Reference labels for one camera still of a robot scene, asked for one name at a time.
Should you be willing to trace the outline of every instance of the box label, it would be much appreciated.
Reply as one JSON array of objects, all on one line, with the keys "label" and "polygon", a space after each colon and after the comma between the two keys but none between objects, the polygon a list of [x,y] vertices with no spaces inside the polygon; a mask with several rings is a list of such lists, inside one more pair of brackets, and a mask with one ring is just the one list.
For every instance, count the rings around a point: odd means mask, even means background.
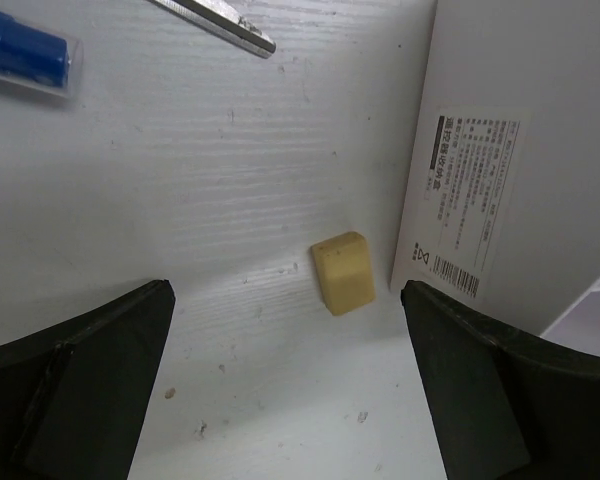
[{"label": "box label", "polygon": [[530,113],[439,110],[411,261],[462,299],[482,298],[513,191]]}]

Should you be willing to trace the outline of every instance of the white surface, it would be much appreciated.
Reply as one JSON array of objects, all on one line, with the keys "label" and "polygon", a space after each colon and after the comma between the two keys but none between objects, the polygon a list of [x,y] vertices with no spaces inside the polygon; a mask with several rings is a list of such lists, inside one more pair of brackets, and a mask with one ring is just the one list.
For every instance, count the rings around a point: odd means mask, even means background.
[{"label": "white surface", "polygon": [[600,1],[440,0],[392,287],[412,229],[441,106],[530,108],[522,161],[485,302],[543,332],[600,275]]},{"label": "white surface", "polygon": [[[432,4],[236,2],[263,61],[142,0],[0,2],[85,46],[73,105],[0,85],[0,343],[178,297],[132,480],[444,478],[387,289]],[[307,251],[350,229],[378,299],[333,318]]]},{"label": "white surface", "polygon": [[600,356],[600,280],[571,305],[542,337]]}]

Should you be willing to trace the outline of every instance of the dark spot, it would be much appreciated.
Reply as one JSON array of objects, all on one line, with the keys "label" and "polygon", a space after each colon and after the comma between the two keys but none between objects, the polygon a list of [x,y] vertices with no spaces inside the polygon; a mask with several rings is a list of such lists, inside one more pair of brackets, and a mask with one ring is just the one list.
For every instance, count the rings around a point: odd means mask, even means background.
[{"label": "dark spot", "polygon": [[202,424],[200,425],[200,430],[195,431],[195,433],[197,433],[198,436],[200,437],[200,440],[204,440],[204,432],[206,432],[207,427],[208,427],[207,422],[202,420]]}]

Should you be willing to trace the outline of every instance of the scissors blade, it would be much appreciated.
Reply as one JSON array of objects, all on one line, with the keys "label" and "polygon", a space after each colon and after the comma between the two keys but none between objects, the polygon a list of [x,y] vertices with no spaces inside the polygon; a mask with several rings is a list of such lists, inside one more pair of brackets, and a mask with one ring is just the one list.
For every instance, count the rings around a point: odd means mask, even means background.
[{"label": "scissors blade", "polygon": [[266,33],[223,0],[150,0],[208,32],[262,58],[276,51]]}]

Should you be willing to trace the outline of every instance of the barcode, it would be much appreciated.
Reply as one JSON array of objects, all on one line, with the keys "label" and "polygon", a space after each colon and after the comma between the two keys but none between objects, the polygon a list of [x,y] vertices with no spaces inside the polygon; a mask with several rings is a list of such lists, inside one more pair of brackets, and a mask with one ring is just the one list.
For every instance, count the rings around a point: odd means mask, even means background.
[{"label": "barcode", "polygon": [[433,262],[432,272],[461,292],[476,298],[478,287],[480,285],[480,279],[478,277],[462,270],[448,260],[440,258],[438,255],[436,255],[436,259]]}]

